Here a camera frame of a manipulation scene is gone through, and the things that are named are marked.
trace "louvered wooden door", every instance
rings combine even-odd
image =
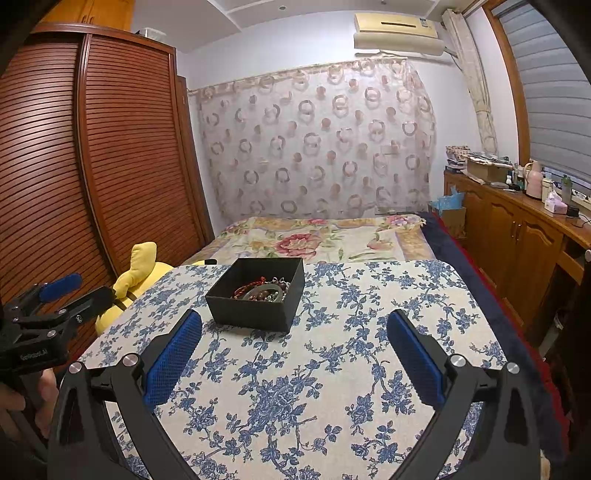
[[[0,78],[4,302],[72,272],[83,277],[76,295],[113,282],[81,187],[73,123],[79,44],[68,34],[35,37]],[[84,325],[78,340],[88,344],[94,331]]]
[[[126,41],[90,40],[86,160],[98,215],[123,270],[140,242],[156,242],[158,260],[171,265],[203,246],[181,158],[171,61],[166,52]]]
[[[84,279],[75,296],[110,286],[136,243],[156,242],[157,260],[177,266],[211,240],[175,80],[167,45],[93,25],[35,28],[0,77],[3,302],[72,272]],[[95,336],[82,326],[72,358]]]

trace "sheer curtain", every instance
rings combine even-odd
[[[452,37],[462,72],[468,83],[468,90],[474,103],[474,110],[476,110],[482,148],[485,152],[497,155],[498,148],[495,126],[492,122],[491,99],[472,33],[463,15],[454,13],[451,9],[443,14],[443,23]]]
[[[237,80],[198,92],[220,210],[358,218],[424,210],[436,123],[404,59],[366,59]]]

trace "black box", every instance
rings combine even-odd
[[[235,300],[234,292],[252,281],[273,277],[291,283],[283,301]],[[213,320],[224,325],[289,332],[304,291],[301,258],[239,258],[206,293]]]

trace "table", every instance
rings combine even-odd
[[[201,342],[155,410],[201,479],[389,479],[433,415],[388,342],[385,321],[397,307],[448,353],[505,363],[466,285],[441,261],[307,264],[289,334],[213,322],[204,295],[227,267],[171,270],[81,358],[112,365],[187,309],[201,315]],[[116,405],[108,408],[131,468],[147,476]],[[478,414],[474,404],[442,472],[459,465]]]

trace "ceiling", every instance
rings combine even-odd
[[[384,11],[441,20],[447,8],[472,0],[136,0],[132,31],[151,27],[188,53],[252,25],[317,12]]]

